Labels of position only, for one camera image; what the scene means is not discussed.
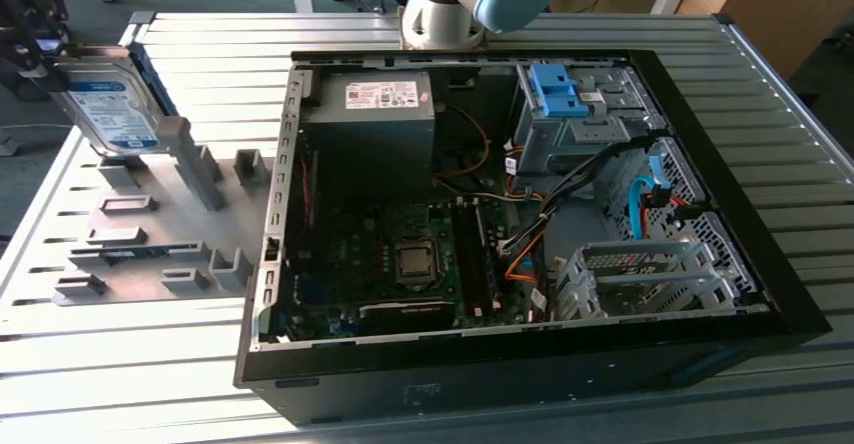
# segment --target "yellow wire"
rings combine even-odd
[[[439,172],[433,174],[433,176],[436,177],[456,177],[456,176],[464,176],[470,172],[476,171],[480,168],[480,166],[483,166],[483,164],[486,163],[487,159],[490,158],[490,138],[487,137],[486,131],[483,130],[483,127],[480,127],[480,124],[478,123],[475,118],[471,117],[471,115],[466,111],[463,111],[463,109],[459,106],[454,104],[445,104],[445,107],[450,107],[463,115],[466,120],[471,122],[471,125],[475,126],[475,129],[478,129],[478,133],[480,134],[480,138],[483,139],[483,155],[480,156],[480,160],[474,166],[471,166],[468,169],[460,169],[459,171]]]

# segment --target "wire bundle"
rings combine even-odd
[[[534,276],[526,276],[518,274],[515,269],[519,263],[524,259],[524,256],[531,252],[531,249],[540,241],[546,226],[554,214],[558,211],[558,205],[563,199],[568,198],[575,191],[583,188],[602,171],[607,161],[611,157],[631,150],[648,147],[654,142],[651,137],[635,138],[628,142],[620,142],[606,147],[599,153],[587,158],[560,179],[558,184],[552,187],[551,191],[543,197],[540,206],[538,209],[538,217],[534,222],[516,233],[502,244],[502,249],[507,250],[514,248],[519,243],[530,237],[528,243],[522,249],[522,252],[516,255],[507,271],[504,272],[504,278],[510,280],[522,280],[524,282],[536,282]]]

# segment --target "sticker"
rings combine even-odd
[[[353,82],[345,92],[347,109],[417,107],[415,81]]]
[[[135,109],[136,95],[120,82],[72,82],[68,94],[89,118],[101,139],[124,149],[157,145],[151,124]]]
[[[536,307],[539,307],[540,311],[546,310],[546,296],[539,292],[536,288],[531,291],[531,302]]]
[[[604,102],[604,98],[602,97],[602,93],[599,91],[594,91],[594,92],[579,92],[578,93],[579,97],[582,98],[582,101],[587,101],[587,102]]]
[[[512,157],[504,158],[504,169],[511,176],[516,175],[516,160]]]

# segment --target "metal worktable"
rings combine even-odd
[[[397,46],[395,20],[357,14],[135,19],[123,41],[145,44],[215,150],[272,148],[292,50]],[[51,302],[64,238],[87,225],[85,212],[67,211],[104,186],[73,131],[0,264],[0,440],[854,440],[854,167],[738,31],[711,18],[548,15],[491,45],[659,52],[834,332],[680,391],[297,430],[232,386],[240,298]]]

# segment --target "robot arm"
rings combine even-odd
[[[409,0],[403,12],[403,39],[416,49],[478,46],[483,30],[524,27],[550,0]]]

